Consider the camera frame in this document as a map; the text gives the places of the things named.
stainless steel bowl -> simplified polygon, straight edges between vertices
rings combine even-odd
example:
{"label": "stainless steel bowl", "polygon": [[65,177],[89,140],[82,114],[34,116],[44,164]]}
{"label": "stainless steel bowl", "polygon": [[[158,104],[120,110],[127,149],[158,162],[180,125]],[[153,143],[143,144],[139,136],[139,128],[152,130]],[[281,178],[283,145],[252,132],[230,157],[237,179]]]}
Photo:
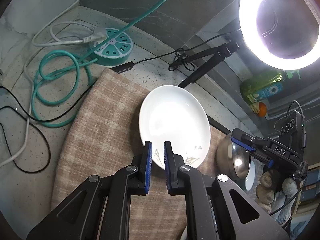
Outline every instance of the stainless steel bowl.
{"label": "stainless steel bowl", "polygon": [[220,172],[232,180],[245,179],[250,169],[250,154],[231,141],[228,134],[217,148],[217,164]]}

white plate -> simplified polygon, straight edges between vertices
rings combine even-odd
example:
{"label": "white plate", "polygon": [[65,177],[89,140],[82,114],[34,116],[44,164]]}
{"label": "white plate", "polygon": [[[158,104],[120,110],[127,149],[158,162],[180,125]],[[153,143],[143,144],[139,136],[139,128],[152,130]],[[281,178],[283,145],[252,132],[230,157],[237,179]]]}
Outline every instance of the white plate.
{"label": "white plate", "polygon": [[236,180],[235,183],[242,190],[249,191],[252,188],[255,179],[256,179],[256,165],[254,161],[250,161],[250,168],[249,168],[247,177],[242,180]]}
{"label": "white plate", "polygon": [[197,168],[210,146],[208,118],[198,100],[177,86],[161,86],[144,99],[139,113],[142,143],[152,142],[152,160],[164,169],[163,144],[171,141],[173,153]]}

green bottle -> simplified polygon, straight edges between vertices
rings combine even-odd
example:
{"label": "green bottle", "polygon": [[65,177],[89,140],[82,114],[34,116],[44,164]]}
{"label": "green bottle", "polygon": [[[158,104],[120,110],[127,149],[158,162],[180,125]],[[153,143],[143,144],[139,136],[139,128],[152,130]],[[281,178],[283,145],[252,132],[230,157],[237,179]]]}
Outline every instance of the green bottle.
{"label": "green bottle", "polygon": [[268,69],[259,76],[252,77],[240,85],[240,92],[244,101],[251,105],[265,98],[271,97],[283,90],[284,83],[299,70],[284,71],[277,68]]}

blue gripper pad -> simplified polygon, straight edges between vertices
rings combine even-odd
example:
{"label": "blue gripper pad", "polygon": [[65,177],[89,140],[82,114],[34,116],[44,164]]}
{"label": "blue gripper pad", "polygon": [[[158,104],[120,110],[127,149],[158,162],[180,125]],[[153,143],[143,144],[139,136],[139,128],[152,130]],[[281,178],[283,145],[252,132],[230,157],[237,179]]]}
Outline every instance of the blue gripper pad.
{"label": "blue gripper pad", "polygon": [[167,190],[168,192],[171,190],[171,182],[170,180],[170,167],[168,161],[168,150],[166,143],[163,144],[163,154],[164,154],[164,168],[165,168],[165,178],[167,183]]}
{"label": "blue gripper pad", "polygon": [[250,147],[249,145],[246,145],[245,143],[237,140],[236,138],[234,138],[233,136],[231,136],[231,141],[234,142],[235,144],[243,147],[244,149],[246,149],[247,151],[249,152],[254,152],[256,149],[255,148],[252,148]]}
{"label": "blue gripper pad", "polygon": [[151,163],[152,163],[152,143],[149,141],[145,142],[145,148],[144,151],[147,152],[147,163],[146,163],[146,169],[145,169],[145,184],[144,184],[144,190],[145,193],[149,193],[150,188],[150,177],[151,177]]}

gloved hand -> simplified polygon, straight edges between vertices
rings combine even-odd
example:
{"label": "gloved hand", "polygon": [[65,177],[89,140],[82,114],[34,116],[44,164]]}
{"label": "gloved hand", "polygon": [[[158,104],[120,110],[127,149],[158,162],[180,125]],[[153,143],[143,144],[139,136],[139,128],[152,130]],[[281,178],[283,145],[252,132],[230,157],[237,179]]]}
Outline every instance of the gloved hand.
{"label": "gloved hand", "polygon": [[[271,170],[265,172],[260,177],[260,184],[257,185],[256,202],[268,214],[282,207],[287,203],[298,191],[297,185],[293,179],[287,178],[282,183],[282,191],[274,193],[276,184],[279,178],[279,172]],[[291,207],[294,201],[292,200],[281,211],[275,213],[271,217],[280,225],[283,225],[291,217]]]}

